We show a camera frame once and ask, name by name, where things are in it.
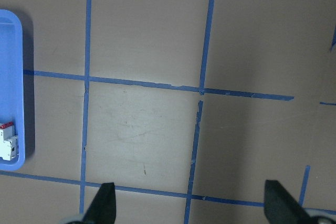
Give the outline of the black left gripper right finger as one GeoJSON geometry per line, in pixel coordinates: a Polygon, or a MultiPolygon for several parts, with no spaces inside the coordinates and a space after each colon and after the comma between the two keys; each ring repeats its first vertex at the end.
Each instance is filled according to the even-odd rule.
{"type": "Polygon", "coordinates": [[[311,217],[277,180],[264,185],[264,214],[268,223],[310,223],[311,217]]]}

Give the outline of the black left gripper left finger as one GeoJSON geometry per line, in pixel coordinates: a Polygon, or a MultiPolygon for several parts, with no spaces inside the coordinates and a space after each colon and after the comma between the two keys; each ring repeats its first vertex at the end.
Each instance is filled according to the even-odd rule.
{"type": "Polygon", "coordinates": [[[89,208],[82,223],[110,223],[116,220],[116,192],[114,183],[103,183],[89,208]]]}

